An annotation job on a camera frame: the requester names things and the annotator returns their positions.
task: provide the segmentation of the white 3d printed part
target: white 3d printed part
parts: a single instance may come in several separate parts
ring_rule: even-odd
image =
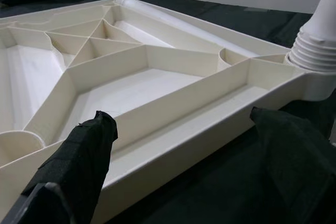
[[[327,98],[336,82],[328,29],[328,37],[310,33],[308,23],[289,53],[137,0],[1,19],[0,220],[96,110],[111,114],[119,133],[93,218],[103,223],[252,127],[253,106]],[[308,55],[306,33],[328,45],[306,50],[311,67],[296,61]]]

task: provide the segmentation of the white plastic tray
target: white plastic tray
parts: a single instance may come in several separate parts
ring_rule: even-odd
[[[119,132],[93,219],[102,223],[250,128],[254,105],[305,96],[312,74],[283,63],[289,49],[152,7],[260,57],[113,0],[0,20],[0,220],[96,110]]]

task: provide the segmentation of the black tablecloth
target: black tablecloth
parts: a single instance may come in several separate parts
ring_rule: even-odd
[[[97,0],[54,0],[9,7],[1,9],[0,17],[90,1]],[[299,28],[311,17],[195,0],[142,1],[286,47],[291,47]],[[293,101],[282,110],[310,120],[329,138],[336,115],[336,92],[325,101]],[[260,173],[261,151],[252,128],[109,223],[292,223],[273,182]]]

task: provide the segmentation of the white plastic pipe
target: white plastic pipe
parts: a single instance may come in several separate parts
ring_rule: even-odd
[[[287,61],[301,68],[336,74],[336,0],[321,0],[301,27]]]
[[[251,58],[260,56],[236,44],[226,41],[216,35],[213,35],[211,33],[208,33],[207,31],[204,31],[198,27],[195,27],[187,22],[184,22],[178,18],[175,18],[167,13],[157,10],[141,1],[137,1],[137,0],[114,0],[114,1],[121,6],[125,6],[139,13],[143,13],[149,17],[158,19],[159,21],[164,22],[170,26],[177,27],[178,29],[185,31],[187,33],[190,33],[194,36],[214,42],[238,54],[244,55],[246,57],[251,57]]]

